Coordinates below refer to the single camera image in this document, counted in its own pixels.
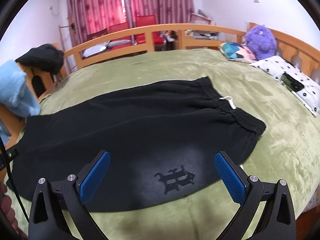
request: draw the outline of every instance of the white drawstring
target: white drawstring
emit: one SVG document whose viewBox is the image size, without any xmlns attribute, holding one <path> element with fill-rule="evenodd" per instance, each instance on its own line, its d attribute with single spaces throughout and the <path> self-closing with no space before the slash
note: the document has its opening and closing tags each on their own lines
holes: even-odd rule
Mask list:
<svg viewBox="0 0 320 240">
<path fill-rule="evenodd" d="M 227 100 L 227 101 L 229 102 L 231 108 L 232 108 L 232 109 L 236 109 L 236 106 L 235 106 L 235 104 L 233 103 L 233 99 L 232 99 L 231 96 L 226 96 L 226 97 L 224 97 L 224 98 L 219 98 L 219 99 L 221 99 L 221 100 Z"/>
</svg>

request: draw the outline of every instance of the bed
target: bed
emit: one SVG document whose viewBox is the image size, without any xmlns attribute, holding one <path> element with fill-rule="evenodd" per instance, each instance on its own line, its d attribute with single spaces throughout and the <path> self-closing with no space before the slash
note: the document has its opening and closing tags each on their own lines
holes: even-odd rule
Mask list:
<svg viewBox="0 0 320 240">
<path fill-rule="evenodd" d="M 161 30 L 178 30 L 179 50 L 154 52 L 151 33 Z M 244 32 L 211 26 L 191 24 L 153 25 L 112 33 L 88 41 L 69 51 L 74 55 L 79 71 L 62 82 L 48 86 L 41 96 L 41 114 L 52 114 L 79 104 L 97 95 L 111 91 L 145 85 L 160 80 L 192 80 L 209 76 L 215 89 L 222 95 L 232 95 L 237 107 L 265 122 L 267 129 L 252 154 L 243 163 L 247 174 L 263 181 L 288 182 L 296 218 L 301 214 L 320 181 L 320 119 L 310 112 L 272 77 L 244 63 L 228 62 L 219 51 L 187 47 L 217 47 L 223 41 L 186 39 L 184 31 L 196 29 L 229 33 L 241 41 Z M 82 59 L 80 51 L 107 40 L 145 33 L 146 43 Z M 310 45 L 284 33 L 272 30 L 283 51 L 291 59 L 299 50 L 303 61 L 302 71 L 310 75 L 319 65 L 320 52 Z M 148 53 L 116 59 L 124 54 Z M 17 120 L 5 106 L 0 106 L 0 119 L 12 137 L 11 147 L 23 135 L 23 122 Z M 27 231 L 13 192 L 13 208 L 21 229 Z M 31 203 L 22 200 L 27 212 Z M 142 210 L 113 213 L 92 213 L 109 239 L 215 239 L 234 216 L 239 205 L 232 202 L 225 186 L 218 181 L 188 197 Z M 246 233 L 254 231 L 263 210 L 258 212 Z M 65 214 L 71 231 L 80 237 L 68 214 Z"/>
</svg>

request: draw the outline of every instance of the black cloth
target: black cloth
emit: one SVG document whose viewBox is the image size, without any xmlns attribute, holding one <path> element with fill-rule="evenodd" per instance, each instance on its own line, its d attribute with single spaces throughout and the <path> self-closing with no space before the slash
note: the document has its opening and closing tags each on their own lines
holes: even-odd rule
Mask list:
<svg viewBox="0 0 320 240">
<path fill-rule="evenodd" d="M 56 75 L 63 66 L 63 54 L 63 51 L 56 49 L 52 44 L 44 44 L 32 48 L 15 61 Z"/>
<path fill-rule="evenodd" d="M 77 174 L 100 150 L 111 165 L 86 204 L 91 212 L 146 208 L 200 190 L 219 179 L 217 152 L 241 164 L 265 130 L 220 97 L 208 77 L 162 81 L 31 116 L 13 163 L 18 192 L 31 200 L 40 178 Z"/>
</svg>

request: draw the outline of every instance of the wooden bed frame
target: wooden bed frame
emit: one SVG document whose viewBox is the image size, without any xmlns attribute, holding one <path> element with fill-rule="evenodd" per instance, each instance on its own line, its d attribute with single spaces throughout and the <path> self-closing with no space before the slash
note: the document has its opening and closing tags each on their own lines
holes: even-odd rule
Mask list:
<svg viewBox="0 0 320 240">
<path fill-rule="evenodd" d="M 249 28 L 254 27 L 255 23 L 249 23 Z M 152 32 L 166 31 L 166 30 L 176 30 L 178 33 L 178 48 L 177 49 L 186 49 L 187 47 L 215 47 L 217 48 L 221 43 L 225 41 L 220 40 L 196 40 L 190 36 L 185 36 L 186 30 L 199 30 L 199 31 L 209 31 L 209 32 L 220 32 L 220 33 L 228 33 L 235 35 L 236 41 L 238 43 L 242 43 L 243 36 L 246 32 L 224 28 L 213 25 L 200 25 L 200 24 L 160 24 L 160 25 L 151 25 L 145 27 L 138 27 L 133 29 L 128 29 L 116 33 L 110 33 L 105 36 L 101 36 L 99 38 L 93 39 L 91 41 L 87 41 L 83 44 L 80 44 L 64 53 L 64 57 L 67 58 L 71 55 L 74 56 L 76 65 L 78 69 L 84 68 L 86 66 L 102 62 L 114 57 L 119 57 L 122 55 L 127 55 L 135 52 L 147 51 L 153 52 L 155 51 L 154 43 L 152 39 Z M 288 61 L 291 61 L 291 57 L 293 55 L 299 55 L 303 64 L 302 71 L 310 76 L 311 71 L 318 68 L 320 65 L 320 51 L 310 46 L 309 44 L 294 38 L 288 34 L 271 30 L 273 35 L 278 41 L 279 48 L 283 51 L 282 57 Z M 102 54 L 98 54 L 86 59 L 83 59 L 81 56 L 81 52 L 87 48 L 90 48 L 94 45 L 103 43 L 105 41 L 110 41 L 113 39 L 122 38 L 125 36 L 137 35 L 140 33 L 144 33 L 146 37 L 146 43 L 133 45 L 126 48 L 116 49 L 113 51 L 107 51 Z M 33 87 L 31 85 L 31 80 L 33 78 L 33 73 L 30 67 L 20 65 L 21 69 L 27 73 L 27 81 L 28 87 L 34 93 Z M 52 82 L 50 75 L 41 70 L 34 70 L 35 75 L 39 75 L 42 78 L 44 86 L 46 88 L 46 92 L 41 95 L 38 100 L 40 101 L 45 95 L 49 94 L 56 83 Z M 66 77 L 67 73 L 64 68 L 61 70 L 61 76 Z M 0 120 L 3 122 L 7 130 L 10 132 L 11 137 L 6 145 L 6 148 L 12 147 L 18 138 L 18 135 L 21 129 L 24 127 L 24 121 L 20 121 L 13 113 L 11 113 L 6 106 L 0 103 Z M 0 172 L 0 180 L 3 181 L 5 175 L 5 171 Z"/>
</svg>

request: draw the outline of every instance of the wooden headboard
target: wooden headboard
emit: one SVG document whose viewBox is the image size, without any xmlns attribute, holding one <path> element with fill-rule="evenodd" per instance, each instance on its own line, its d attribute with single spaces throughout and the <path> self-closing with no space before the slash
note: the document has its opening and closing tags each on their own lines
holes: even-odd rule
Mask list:
<svg viewBox="0 0 320 240">
<path fill-rule="evenodd" d="M 256 25 L 256 23 L 249 23 L 249 28 L 251 29 Z M 298 55 L 302 60 L 301 71 L 307 76 L 310 76 L 311 72 L 319 67 L 319 50 L 286 33 L 282 33 L 273 29 L 270 30 L 278 41 L 278 47 L 282 50 L 282 57 L 284 59 L 291 61 L 292 56 Z"/>
</svg>

